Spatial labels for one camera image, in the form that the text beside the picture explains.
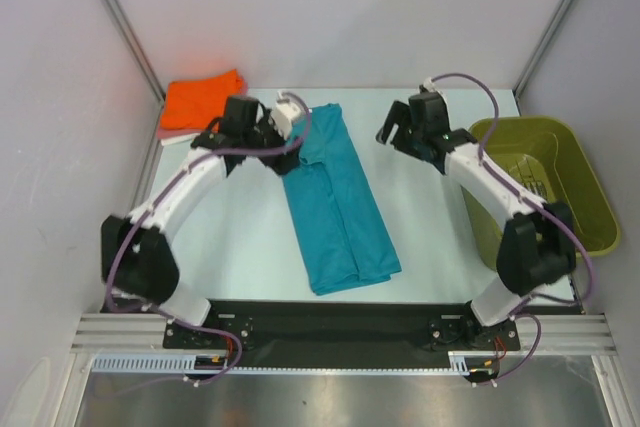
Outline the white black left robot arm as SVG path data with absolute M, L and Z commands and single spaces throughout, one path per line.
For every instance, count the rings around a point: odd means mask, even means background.
M 156 194 L 126 216 L 107 217 L 100 230 L 105 304 L 118 308 L 115 291 L 186 324 L 197 345 L 214 344 L 221 323 L 211 302 L 180 279 L 174 237 L 202 199 L 246 159 L 256 158 L 283 176 L 299 164 L 311 130 L 311 111 L 296 94 L 283 91 L 266 108 L 247 95 L 227 98 L 222 115 L 192 140 L 176 173 Z

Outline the teal t shirt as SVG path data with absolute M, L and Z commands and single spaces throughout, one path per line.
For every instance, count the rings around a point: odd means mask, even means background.
M 338 104 L 315 107 L 283 185 L 311 291 L 386 282 L 402 270 Z

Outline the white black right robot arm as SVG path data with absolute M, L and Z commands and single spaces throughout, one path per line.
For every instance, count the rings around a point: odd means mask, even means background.
M 497 277 L 465 306 L 461 335 L 469 346 L 486 347 L 539 287 L 574 272 L 577 237 L 570 207 L 530 192 L 468 130 L 451 129 L 442 94 L 423 90 L 393 102 L 376 140 L 456 181 L 502 229 Z

